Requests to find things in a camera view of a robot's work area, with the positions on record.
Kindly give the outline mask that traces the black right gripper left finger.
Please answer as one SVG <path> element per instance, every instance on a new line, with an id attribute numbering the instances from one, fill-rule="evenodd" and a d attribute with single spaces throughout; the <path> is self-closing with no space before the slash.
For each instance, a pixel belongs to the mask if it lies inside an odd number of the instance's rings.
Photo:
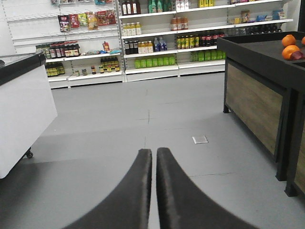
<path id="1" fill-rule="evenodd" d="M 152 185 L 152 152 L 140 149 L 129 171 L 97 206 L 66 229 L 147 229 Z"/>

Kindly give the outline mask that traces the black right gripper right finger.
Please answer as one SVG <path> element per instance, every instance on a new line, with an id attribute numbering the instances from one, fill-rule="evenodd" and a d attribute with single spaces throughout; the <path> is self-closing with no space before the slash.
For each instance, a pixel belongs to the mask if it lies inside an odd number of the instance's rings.
<path id="1" fill-rule="evenodd" d="M 162 229 L 253 229 L 203 193 L 169 148 L 157 150 L 156 192 Z"/>

